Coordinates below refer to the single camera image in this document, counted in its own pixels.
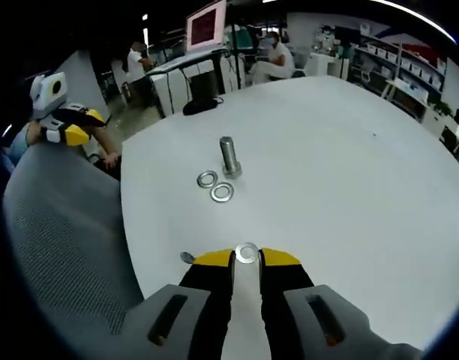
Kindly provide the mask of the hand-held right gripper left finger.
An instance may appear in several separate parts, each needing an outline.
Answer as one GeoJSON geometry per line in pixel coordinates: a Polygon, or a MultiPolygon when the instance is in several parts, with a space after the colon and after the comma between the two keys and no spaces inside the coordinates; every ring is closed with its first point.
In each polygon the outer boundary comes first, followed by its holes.
{"type": "Polygon", "coordinates": [[[125,359],[220,359],[231,319],[235,251],[198,256],[124,321],[125,359]]]}

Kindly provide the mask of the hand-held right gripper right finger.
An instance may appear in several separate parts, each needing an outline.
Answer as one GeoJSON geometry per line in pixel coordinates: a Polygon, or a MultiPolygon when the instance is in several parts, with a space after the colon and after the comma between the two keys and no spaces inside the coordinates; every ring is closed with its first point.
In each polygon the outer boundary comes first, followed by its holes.
{"type": "Polygon", "coordinates": [[[261,315],[272,359],[420,359],[406,343],[390,343],[368,316],[327,285],[315,285],[293,255],[259,251],[261,315]]]}

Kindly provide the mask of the person's left hand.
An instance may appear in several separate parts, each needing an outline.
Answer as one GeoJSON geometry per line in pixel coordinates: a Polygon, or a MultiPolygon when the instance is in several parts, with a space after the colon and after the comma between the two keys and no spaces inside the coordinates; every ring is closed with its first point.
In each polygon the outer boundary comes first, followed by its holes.
{"type": "Polygon", "coordinates": [[[42,127],[37,121],[30,121],[25,135],[27,146],[33,146],[42,140],[42,127]]]}

